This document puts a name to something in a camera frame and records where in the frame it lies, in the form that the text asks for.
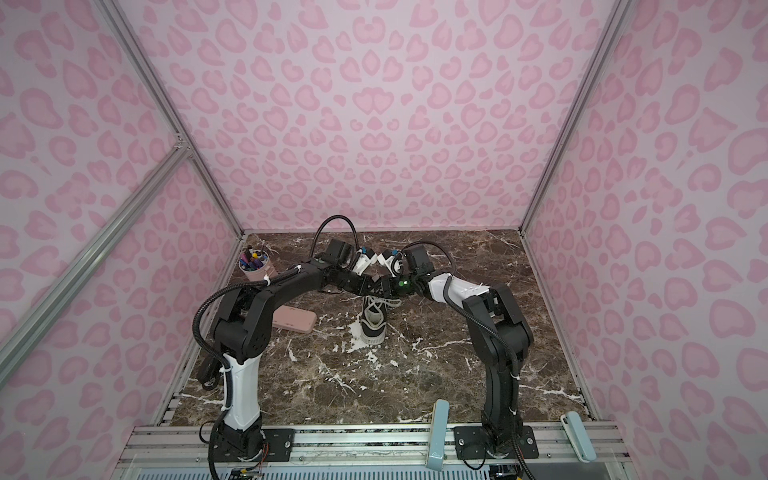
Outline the black white sneaker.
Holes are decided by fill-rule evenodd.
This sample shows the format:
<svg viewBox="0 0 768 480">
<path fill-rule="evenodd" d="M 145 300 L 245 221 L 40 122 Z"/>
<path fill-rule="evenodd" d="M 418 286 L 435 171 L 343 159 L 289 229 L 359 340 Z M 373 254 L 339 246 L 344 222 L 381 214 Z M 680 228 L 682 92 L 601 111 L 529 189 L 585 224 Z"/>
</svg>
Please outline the black white sneaker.
<svg viewBox="0 0 768 480">
<path fill-rule="evenodd" d="M 365 296 L 362 305 L 361 340 L 368 345 L 379 345 L 385 339 L 388 312 L 402 301 Z"/>
</svg>

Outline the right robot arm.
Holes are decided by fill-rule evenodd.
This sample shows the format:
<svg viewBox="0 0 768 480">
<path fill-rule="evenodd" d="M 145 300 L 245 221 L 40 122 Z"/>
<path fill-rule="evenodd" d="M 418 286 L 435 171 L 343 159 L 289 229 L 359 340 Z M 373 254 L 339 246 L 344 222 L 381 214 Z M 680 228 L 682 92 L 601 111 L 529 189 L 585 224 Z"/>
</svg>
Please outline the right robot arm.
<svg viewBox="0 0 768 480">
<path fill-rule="evenodd" d="M 533 334 L 509 288 L 474 284 L 450 273 L 382 281 L 376 296 L 395 299 L 418 294 L 448 305 L 467 321 L 474 351 L 486 369 L 481 423 L 488 436 L 487 448 L 496 456 L 510 452 L 521 436 L 520 373 Z"/>
</svg>

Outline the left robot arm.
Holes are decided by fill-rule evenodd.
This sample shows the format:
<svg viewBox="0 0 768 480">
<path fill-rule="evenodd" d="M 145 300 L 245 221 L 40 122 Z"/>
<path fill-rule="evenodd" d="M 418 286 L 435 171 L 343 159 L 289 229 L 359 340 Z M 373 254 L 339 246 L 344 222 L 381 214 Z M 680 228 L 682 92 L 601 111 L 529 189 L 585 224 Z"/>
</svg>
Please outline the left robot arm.
<svg viewBox="0 0 768 480">
<path fill-rule="evenodd" d="M 261 452 L 258 372 L 272 335 L 274 312 L 287 302 L 327 285 L 355 295 L 397 296 L 397 279 L 356 273 L 336 263 L 311 260 L 269 279 L 225 287 L 204 301 L 193 321 L 195 341 L 224 380 L 225 403 L 211 432 L 211 448 L 228 447 L 244 458 Z"/>
</svg>

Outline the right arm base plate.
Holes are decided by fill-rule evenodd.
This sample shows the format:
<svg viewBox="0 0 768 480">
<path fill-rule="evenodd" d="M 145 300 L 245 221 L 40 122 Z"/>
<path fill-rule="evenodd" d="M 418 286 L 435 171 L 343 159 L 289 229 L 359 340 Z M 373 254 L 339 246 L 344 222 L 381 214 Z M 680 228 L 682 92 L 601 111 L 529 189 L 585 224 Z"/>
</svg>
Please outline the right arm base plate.
<svg viewBox="0 0 768 480">
<path fill-rule="evenodd" d="M 456 455 L 460 460 L 517 459 L 512 447 L 495 450 L 489 434 L 481 426 L 457 426 L 452 431 Z M 539 458 L 540 453 L 531 426 L 523 425 L 521 427 L 517 441 L 524 460 Z"/>
</svg>

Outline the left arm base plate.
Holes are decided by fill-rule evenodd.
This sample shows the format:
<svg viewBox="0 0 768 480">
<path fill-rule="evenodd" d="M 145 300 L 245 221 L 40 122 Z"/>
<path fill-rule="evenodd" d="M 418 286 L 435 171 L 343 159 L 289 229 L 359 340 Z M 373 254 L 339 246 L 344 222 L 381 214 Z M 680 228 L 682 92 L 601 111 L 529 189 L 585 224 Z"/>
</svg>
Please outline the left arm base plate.
<svg viewBox="0 0 768 480">
<path fill-rule="evenodd" d="M 209 444 L 208 459 L 214 463 L 259 462 L 266 452 L 266 462 L 288 462 L 295 433 L 290 428 L 262 429 L 254 426 L 248 430 L 236 430 L 222 425 Z"/>
</svg>

